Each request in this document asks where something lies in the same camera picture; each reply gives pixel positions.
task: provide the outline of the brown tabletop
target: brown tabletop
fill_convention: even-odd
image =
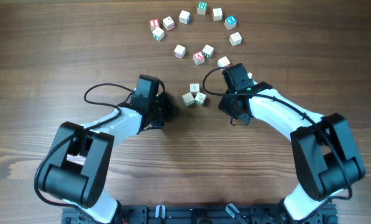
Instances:
[[[59,223],[61,208],[34,193],[34,173],[60,124],[111,112],[83,93],[98,83],[135,88],[139,74],[162,79],[180,109],[164,130],[126,139],[112,152],[107,191],[122,204],[277,203],[297,185],[290,142],[268,124],[231,126],[220,97],[186,107],[190,83],[227,56],[253,78],[317,113],[349,122],[366,177],[351,201],[335,201],[341,223],[371,223],[371,3],[365,1],[197,1],[0,4],[0,223]],[[227,30],[212,8],[238,24]],[[189,25],[178,22],[191,12]],[[161,42],[149,20],[171,16]],[[239,32],[242,43],[231,46]],[[177,44],[184,59],[174,56]],[[211,59],[192,54],[209,44]],[[224,92],[219,73],[210,89]],[[90,99],[118,103],[124,90],[104,87]]]

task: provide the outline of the cube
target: cube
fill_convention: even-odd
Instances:
[[[242,42],[242,37],[240,36],[239,32],[236,32],[235,34],[232,34],[229,37],[229,41],[232,44],[232,46],[235,46]]]
[[[149,20],[150,30],[153,32],[156,27],[159,27],[159,20],[158,19],[152,19]]]
[[[174,56],[178,58],[183,58],[186,50],[185,47],[181,46],[180,44],[174,49]]]
[[[197,13],[201,14],[201,15],[205,15],[207,8],[208,8],[208,3],[207,2],[199,2]]]
[[[174,21],[173,19],[169,16],[167,18],[163,19],[163,26],[166,28],[166,30],[171,30],[174,28]]]
[[[207,59],[209,59],[209,58],[211,58],[211,55],[214,52],[214,48],[212,46],[206,44],[206,46],[204,46],[202,52],[203,52],[204,56]]]
[[[188,24],[191,19],[191,14],[187,11],[182,10],[180,13],[180,22]]]
[[[165,31],[163,31],[160,27],[156,27],[152,32],[152,36],[155,38],[155,40],[160,41],[165,36]]]
[[[227,57],[220,58],[218,60],[218,67],[228,67],[230,66],[230,62]]]
[[[196,97],[195,97],[195,103],[196,104],[203,106],[203,103],[204,103],[205,100],[206,100],[206,95],[205,94],[203,94],[203,93],[196,94]]]
[[[228,17],[227,19],[225,19],[225,27],[227,27],[227,29],[232,29],[236,26],[236,18],[234,16],[230,16]]]
[[[192,93],[187,93],[183,95],[183,102],[185,106],[189,106],[195,102],[195,99],[193,98]]]
[[[199,83],[192,83],[190,85],[191,93],[198,93],[199,92]]]
[[[220,21],[222,19],[222,9],[213,9],[213,21]]]
[[[202,52],[197,52],[197,53],[193,54],[193,61],[197,65],[200,65],[200,64],[204,63],[203,53]]]

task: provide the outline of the robotic arm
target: robotic arm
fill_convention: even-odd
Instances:
[[[163,127],[175,111],[174,104],[164,92],[157,96],[158,86],[163,83],[154,77],[141,75],[130,104],[119,105],[120,117],[68,141],[42,167],[37,180],[39,189],[78,206],[77,209],[64,208],[62,223],[316,223],[316,219],[320,221],[317,216],[313,216],[316,213],[321,214],[321,218],[335,216],[334,205],[328,207],[325,204],[333,195],[346,189],[347,183],[333,153],[322,155],[320,147],[325,142],[316,128],[330,139],[350,184],[353,184],[364,177],[365,169],[347,121],[339,114],[323,116],[299,107],[282,97],[269,84],[253,81],[242,64],[227,68],[222,74],[228,90],[219,104],[220,110],[246,124],[252,118],[265,121],[291,141],[300,183],[289,196],[276,205],[235,207],[229,204],[227,207],[167,208],[163,205],[156,208],[145,205],[122,206],[110,197],[103,187],[112,148],[125,138],[139,134],[149,124],[152,128]],[[296,113],[295,109],[302,111],[304,116]],[[82,125],[63,123],[57,131],[52,148],[71,134],[113,118],[118,113],[118,110],[114,110],[100,120]],[[316,125],[305,119],[305,115]],[[79,165],[68,161],[68,155],[83,156],[86,158],[85,163]],[[337,223],[337,220],[327,220],[327,223]]]

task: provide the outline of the wood grain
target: wood grain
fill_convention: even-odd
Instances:
[[[213,22],[222,7],[238,25]],[[191,12],[180,24],[181,10]],[[336,202],[341,223],[371,223],[371,2],[211,1],[206,16],[194,1],[83,2],[0,5],[0,223],[59,223],[60,208],[32,190],[34,172],[64,121],[85,123],[110,109],[88,105],[83,93],[104,82],[135,87],[139,74],[162,79],[180,108],[164,130],[126,139],[112,153],[106,188],[123,204],[276,203],[296,186],[290,143],[254,120],[231,126],[208,95],[186,108],[190,83],[227,56],[257,81],[311,111],[345,116],[367,170],[350,202]],[[148,21],[171,16],[174,30],[152,38]],[[242,44],[229,36],[240,32]],[[183,60],[173,56],[186,47]],[[192,53],[214,47],[195,65]],[[220,74],[208,88],[222,92]],[[116,88],[93,100],[122,101]]]

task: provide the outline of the wooden table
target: wooden table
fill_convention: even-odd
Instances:
[[[354,197],[336,201],[341,223],[371,223],[371,3],[365,1],[85,2],[0,5],[0,223],[58,223],[61,208],[34,194],[34,172],[58,126],[85,123],[110,108],[85,103],[98,83],[134,88],[139,74],[162,79],[180,112],[164,130],[126,139],[112,152],[106,189],[123,204],[277,203],[296,186],[290,143],[253,120],[231,126],[208,95],[204,107],[185,107],[190,83],[227,56],[257,81],[311,111],[340,113],[349,122],[367,175]],[[211,10],[235,15],[233,30],[213,22]],[[189,25],[178,22],[191,12]],[[148,21],[171,16],[174,30],[161,42]],[[232,47],[229,36],[242,35]],[[186,47],[180,60],[177,44]],[[195,65],[204,45],[213,57]],[[210,89],[223,92],[215,73]],[[106,87],[90,96],[118,103],[127,93]]]

